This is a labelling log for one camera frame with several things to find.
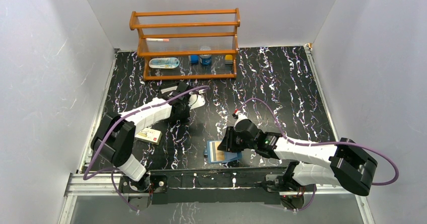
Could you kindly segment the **black card tray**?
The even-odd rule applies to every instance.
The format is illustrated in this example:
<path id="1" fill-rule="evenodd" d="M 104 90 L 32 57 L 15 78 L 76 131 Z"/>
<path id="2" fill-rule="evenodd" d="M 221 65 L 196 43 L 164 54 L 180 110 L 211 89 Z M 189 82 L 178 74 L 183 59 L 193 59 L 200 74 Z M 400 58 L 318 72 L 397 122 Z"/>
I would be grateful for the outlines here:
<path id="1" fill-rule="evenodd" d="M 191 88 L 192 87 L 189 84 L 183 81 L 160 86 L 158 97 L 164 100 L 169 100 L 187 90 L 190 90 Z M 190 95 L 186 94 L 169 102 L 172 106 L 171 115 L 168 118 L 169 122 L 176 122 L 178 120 L 185 121 L 190 117 L 189 99 Z"/>

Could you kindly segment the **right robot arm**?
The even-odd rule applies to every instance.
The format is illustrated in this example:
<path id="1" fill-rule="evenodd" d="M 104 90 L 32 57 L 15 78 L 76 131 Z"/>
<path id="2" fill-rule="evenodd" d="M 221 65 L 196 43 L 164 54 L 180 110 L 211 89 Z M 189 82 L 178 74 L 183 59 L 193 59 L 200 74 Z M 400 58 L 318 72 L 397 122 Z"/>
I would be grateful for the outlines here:
<path id="1" fill-rule="evenodd" d="M 264 132 L 248 119 L 226 129 L 217 150 L 239 153 L 251 149 L 262 157 L 289 160 L 279 181 L 290 191 L 312 184 L 341 186 L 350 193 L 368 196 L 377 161 L 352 142 L 322 145 Z"/>

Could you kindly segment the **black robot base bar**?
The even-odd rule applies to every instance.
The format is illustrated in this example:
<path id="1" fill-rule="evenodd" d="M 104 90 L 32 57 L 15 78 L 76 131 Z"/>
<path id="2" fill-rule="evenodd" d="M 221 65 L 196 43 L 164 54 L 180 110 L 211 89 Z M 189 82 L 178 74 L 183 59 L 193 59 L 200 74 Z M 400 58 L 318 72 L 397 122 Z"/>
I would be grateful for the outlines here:
<path id="1" fill-rule="evenodd" d="M 261 202 L 303 206 L 304 187 L 283 181 L 285 167 L 152 171 L 154 204 Z"/>

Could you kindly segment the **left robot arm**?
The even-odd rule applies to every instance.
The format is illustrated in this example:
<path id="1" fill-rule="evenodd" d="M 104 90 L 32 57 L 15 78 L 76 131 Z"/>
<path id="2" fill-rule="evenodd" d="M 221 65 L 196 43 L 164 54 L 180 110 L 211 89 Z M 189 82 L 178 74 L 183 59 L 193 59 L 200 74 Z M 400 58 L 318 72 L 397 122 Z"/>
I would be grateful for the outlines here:
<path id="1" fill-rule="evenodd" d="M 132 153 L 136 135 L 163 120 L 188 118 L 190 110 L 204 105 L 205 98 L 198 93 L 171 91 L 136 109 L 105 114 L 91 142 L 94 155 L 85 172 L 85 179 L 91 178 L 89 171 L 95 160 L 102 157 L 114 169 L 121 171 L 136 191 L 148 190 L 150 172 Z"/>

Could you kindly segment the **blue card holder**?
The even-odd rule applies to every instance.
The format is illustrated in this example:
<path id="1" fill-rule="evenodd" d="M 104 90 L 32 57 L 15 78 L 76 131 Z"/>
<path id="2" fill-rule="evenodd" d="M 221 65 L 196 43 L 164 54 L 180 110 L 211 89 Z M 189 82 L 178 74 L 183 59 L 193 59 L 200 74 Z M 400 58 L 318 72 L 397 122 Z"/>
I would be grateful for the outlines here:
<path id="1" fill-rule="evenodd" d="M 220 143 L 220 141 L 207 141 L 204 156 L 207 158 L 209 164 L 226 164 L 242 158 L 242 153 L 230 153 L 218 150 Z"/>

